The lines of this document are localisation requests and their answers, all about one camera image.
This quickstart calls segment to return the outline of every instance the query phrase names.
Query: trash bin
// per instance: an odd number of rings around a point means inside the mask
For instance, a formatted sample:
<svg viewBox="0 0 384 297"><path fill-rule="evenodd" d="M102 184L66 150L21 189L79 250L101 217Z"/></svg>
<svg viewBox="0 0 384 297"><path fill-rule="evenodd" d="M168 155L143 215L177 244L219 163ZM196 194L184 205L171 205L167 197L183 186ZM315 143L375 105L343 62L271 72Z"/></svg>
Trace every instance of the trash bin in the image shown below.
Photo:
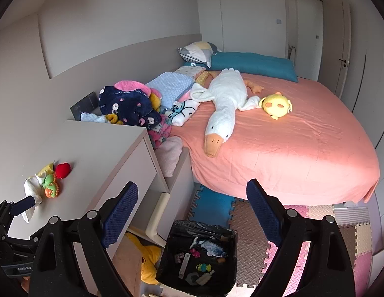
<svg viewBox="0 0 384 297"><path fill-rule="evenodd" d="M222 226L175 221L156 280L198 297L226 296L236 282L237 239Z"/></svg>

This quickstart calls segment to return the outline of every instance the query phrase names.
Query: pink bedsheet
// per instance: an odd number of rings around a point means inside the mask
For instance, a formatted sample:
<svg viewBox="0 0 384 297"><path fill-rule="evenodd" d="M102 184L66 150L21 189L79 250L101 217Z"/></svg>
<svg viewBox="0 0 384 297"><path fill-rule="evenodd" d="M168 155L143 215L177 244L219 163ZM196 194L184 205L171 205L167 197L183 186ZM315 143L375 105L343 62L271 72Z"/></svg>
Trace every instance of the pink bedsheet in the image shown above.
<svg viewBox="0 0 384 297"><path fill-rule="evenodd" d="M216 158L209 158L203 152L204 132L215 107L201 103L171 134L189 147L193 173L203 185L245 199L247 182L256 178L269 195L290 205L369 200L379 162L360 123L334 94L302 78L292 83L242 76L265 87L261 98L280 91L291 100L293 112L276 121L262 109L237 110L232 136Z"/></svg>

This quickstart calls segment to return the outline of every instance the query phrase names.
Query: red heart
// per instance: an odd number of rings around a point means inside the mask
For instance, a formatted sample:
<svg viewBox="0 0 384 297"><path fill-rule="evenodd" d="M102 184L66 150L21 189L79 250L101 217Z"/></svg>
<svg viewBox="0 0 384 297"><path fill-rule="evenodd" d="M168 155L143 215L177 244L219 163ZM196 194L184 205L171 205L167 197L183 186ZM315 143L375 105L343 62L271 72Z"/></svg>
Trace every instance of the red heart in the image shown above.
<svg viewBox="0 0 384 297"><path fill-rule="evenodd" d="M58 178L65 178L71 172L71 165L68 163L59 164L56 166L56 176Z"/></svg>

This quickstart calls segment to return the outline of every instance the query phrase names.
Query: long teal cushion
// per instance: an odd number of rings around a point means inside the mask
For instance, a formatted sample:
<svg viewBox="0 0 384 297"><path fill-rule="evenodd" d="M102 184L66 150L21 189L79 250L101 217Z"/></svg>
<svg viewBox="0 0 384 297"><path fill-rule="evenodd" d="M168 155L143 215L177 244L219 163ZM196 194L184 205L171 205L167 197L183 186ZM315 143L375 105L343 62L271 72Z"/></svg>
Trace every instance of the long teal cushion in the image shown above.
<svg viewBox="0 0 384 297"><path fill-rule="evenodd" d="M211 57L209 70L221 71L225 68L234 68L246 74L298 82L292 62L284 58L263 56L252 52L219 52Z"/></svg>

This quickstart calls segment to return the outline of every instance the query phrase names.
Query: screw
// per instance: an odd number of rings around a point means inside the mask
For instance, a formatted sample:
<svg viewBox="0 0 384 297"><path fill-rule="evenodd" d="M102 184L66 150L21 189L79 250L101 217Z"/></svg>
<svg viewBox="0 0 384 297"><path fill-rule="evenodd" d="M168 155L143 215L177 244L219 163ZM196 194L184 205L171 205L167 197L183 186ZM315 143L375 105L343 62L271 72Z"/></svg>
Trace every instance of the screw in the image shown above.
<svg viewBox="0 0 384 297"><path fill-rule="evenodd" d="M298 213L294 209L288 209L287 215L291 218L295 218L298 215Z"/></svg>
<svg viewBox="0 0 384 297"><path fill-rule="evenodd" d="M49 219L50 224L55 224L59 218L58 217L52 217Z"/></svg>
<svg viewBox="0 0 384 297"><path fill-rule="evenodd" d="M327 222L329 223L334 223L335 222L335 219L332 215L326 215L325 216L325 219L327 220Z"/></svg>
<svg viewBox="0 0 384 297"><path fill-rule="evenodd" d="M94 210L91 210L91 211L89 211L89 212L86 214L86 217L87 217L88 219L93 219L93 218L95 218L96 216L97 216L97 212L94 211Z"/></svg>

